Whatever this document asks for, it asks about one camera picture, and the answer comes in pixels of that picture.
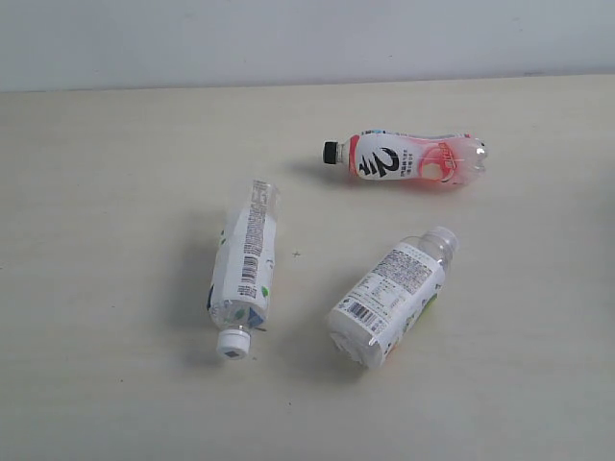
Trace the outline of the clear bottle white barcode label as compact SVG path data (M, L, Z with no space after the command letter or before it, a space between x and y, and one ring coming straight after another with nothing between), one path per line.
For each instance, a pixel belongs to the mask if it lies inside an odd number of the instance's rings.
M279 199L274 184L253 180L220 234L207 312L218 328L216 352L227 360L249 354L269 315Z

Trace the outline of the capless bottle white label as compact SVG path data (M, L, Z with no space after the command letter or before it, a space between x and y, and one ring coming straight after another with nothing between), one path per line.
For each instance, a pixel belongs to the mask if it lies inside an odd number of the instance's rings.
M328 314L335 345L361 366L379 368L437 298L457 249L444 227L399 242Z

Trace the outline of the red white bottle black cap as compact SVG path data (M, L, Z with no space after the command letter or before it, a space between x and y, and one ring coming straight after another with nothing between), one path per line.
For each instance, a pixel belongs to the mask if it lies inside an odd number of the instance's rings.
M369 130L345 142L327 141L322 159L341 164L367 181L412 181L452 186L472 182L485 171L484 142L468 133L417 136Z

